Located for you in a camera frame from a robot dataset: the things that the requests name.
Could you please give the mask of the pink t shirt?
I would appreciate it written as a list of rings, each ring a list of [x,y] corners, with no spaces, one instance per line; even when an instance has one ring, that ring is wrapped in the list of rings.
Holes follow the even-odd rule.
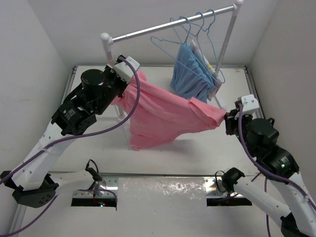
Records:
[[[112,103],[130,113],[140,92],[136,110],[129,119],[130,147],[140,150],[170,143],[185,133],[216,129],[224,120],[226,111],[196,98],[187,100],[174,95],[149,83],[142,71],[137,75],[140,88],[133,78],[123,96]]]

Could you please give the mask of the light blue wire hanger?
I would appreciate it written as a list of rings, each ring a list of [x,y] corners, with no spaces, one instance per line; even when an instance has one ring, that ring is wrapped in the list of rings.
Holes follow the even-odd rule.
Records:
[[[182,60],[180,60],[180,59],[178,59],[178,58],[176,58],[175,57],[175,55],[173,54],[173,52],[175,52],[175,49],[173,49],[173,48],[175,48],[175,46],[173,46],[173,47],[171,47],[171,46],[166,46],[167,45],[167,43],[168,44],[174,44],[174,45],[179,45],[178,46],[178,52],[180,52],[180,49],[183,47],[183,46],[186,46],[186,48],[188,48],[189,50],[190,50],[190,53],[189,53],[189,55],[191,55],[191,56],[193,56],[197,61],[198,61],[198,59],[195,57],[195,55],[192,53],[192,51],[191,51],[191,49],[190,49],[190,42],[191,42],[191,39],[189,38],[189,37],[187,37],[188,36],[188,34],[186,33],[186,31],[185,31],[185,33],[186,33],[186,36],[185,36],[185,38],[184,38],[184,40],[182,40],[182,38],[179,36],[179,34],[178,34],[178,32],[177,32],[177,30],[175,29],[175,27],[172,27],[172,29],[173,29],[173,31],[175,32],[175,34],[176,34],[176,36],[177,36],[177,38],[178,38],[178,41],[172,41],[172,40],[167,40],[167,39],[159,39],[159,38],[157,38],[157,37],[155,37],[155,36],[151,36],[150,37],[150,40],[151,40],[151,42],[156,46],[156,47],[158,47],[162,52],[164,52],[166,55],[168,55],[169,57],[171,57],[175,62],[176,62],[176,64],[178,63],[179,65],[181,65],[182,67],[184,67],[184,68],[186,68],[186,69],[188,69],[190,72],[193,72],[193,70],[191,69],[191,68],[189,68],[188,66],[185,66],[185,64],[184,64],[184,61]],[[198,31],[198,29],[199,29],[199,27],[198,26],[195,26],[195,25],[192,25],[191,26],[191,32],[192,33],[196,33],[197,31]]]

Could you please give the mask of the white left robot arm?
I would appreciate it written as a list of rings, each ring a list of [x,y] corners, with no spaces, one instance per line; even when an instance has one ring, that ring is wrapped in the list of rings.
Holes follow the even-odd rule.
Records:
[[[123,92],[136,75],[129,63],[116,63],[104,70],[90,69],[81,74],[80,84],[71,91],[53,114],[46,131],[29,155],[12,171],[3,171],[1,184],[13,189],[14,200],[27,207],[39,208],[61,193],[89,190],[102,181],[99,173],[86,166],[78,172],[52,175],[51,167],[77,139],[110,132],[127,120],[98,132],[86,130]]]

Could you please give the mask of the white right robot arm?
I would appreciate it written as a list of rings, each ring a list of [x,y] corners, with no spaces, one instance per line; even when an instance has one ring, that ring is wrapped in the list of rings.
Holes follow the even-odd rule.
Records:
[[[229,194],[243,195],[268,215],[285,237],[316,235],[316,205],[309,195],[299,166],[290,152],[277,145],[274,119],[253,118],[242,107],[225,115],[226,134],[235,135],[250,161],[278,190],[284,203],[257,188],[245,174],[231,168],[222,176]]]

